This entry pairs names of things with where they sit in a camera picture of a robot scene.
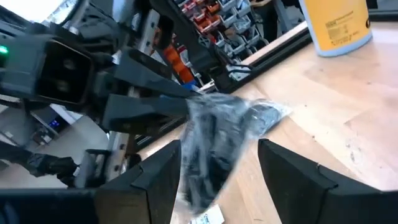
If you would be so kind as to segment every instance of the plastic bag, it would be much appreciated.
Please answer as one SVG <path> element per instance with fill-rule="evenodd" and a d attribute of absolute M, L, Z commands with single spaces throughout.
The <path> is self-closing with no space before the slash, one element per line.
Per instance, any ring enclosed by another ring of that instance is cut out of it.
<path fill-rule="evenodd" d="M 189 99 L 188 107 L 190 120 L 181 137 L 179 198 L 198 215 L 223 188 L 247 140 L 263 136 L 288 109 L 265 100 L 247 101 L 221 93 Z"/>

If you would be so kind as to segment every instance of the green led light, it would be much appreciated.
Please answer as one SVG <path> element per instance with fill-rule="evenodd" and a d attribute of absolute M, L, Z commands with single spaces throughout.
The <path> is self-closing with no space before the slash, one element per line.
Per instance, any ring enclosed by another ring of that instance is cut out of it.
<path fill-rule="evenodd" d="M 0 45 L 0 54 L 8 54 L 8 48 Z"/>

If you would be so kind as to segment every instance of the plastic bottle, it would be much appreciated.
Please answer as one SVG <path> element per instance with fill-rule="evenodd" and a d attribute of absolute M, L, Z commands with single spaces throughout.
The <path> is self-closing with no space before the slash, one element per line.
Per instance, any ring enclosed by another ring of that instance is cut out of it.
<path fill-rule="evenodd" d="M 319 55 L 343 55 L 371 39 L 365 0 L 299 1 Z"/>

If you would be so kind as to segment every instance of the wooden tabletop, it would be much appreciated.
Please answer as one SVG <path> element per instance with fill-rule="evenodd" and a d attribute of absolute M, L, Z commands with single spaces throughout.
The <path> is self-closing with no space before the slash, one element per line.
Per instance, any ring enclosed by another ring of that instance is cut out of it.
<path fill-rule="evenodd" d="M 269 51 L 303 23 L 276 40 Z M 398 23 L 373 23 L 374 38 L 350 54 L 321 58 L 313 44 L 234 95 L 292 108 L 266 137 L 294 152 L 381 190 L 398 189 Z M 149 156 L 181 129 L 142 152 Z M 280 223 L 252 142 L 216 201 L 226 223 Z M 177 218 L 172 223 L 180 222 Z"/>

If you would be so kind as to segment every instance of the black cable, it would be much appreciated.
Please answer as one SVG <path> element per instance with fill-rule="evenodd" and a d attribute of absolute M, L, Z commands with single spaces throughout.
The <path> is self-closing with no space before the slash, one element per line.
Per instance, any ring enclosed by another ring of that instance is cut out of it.
<path fill-rule="evenodd" d="M 82 7 L 84 2 L 85 2 L 85 0 L 76 0 L 76 4 L 74 5 L 73 9 L 69 12 L 67 17 L 62 22 L 59 23 L 59 25 L 64 26 L 68 21 L 70 21 L 75 16 L 75 14 L 78 12 L 79 8 Z"/>

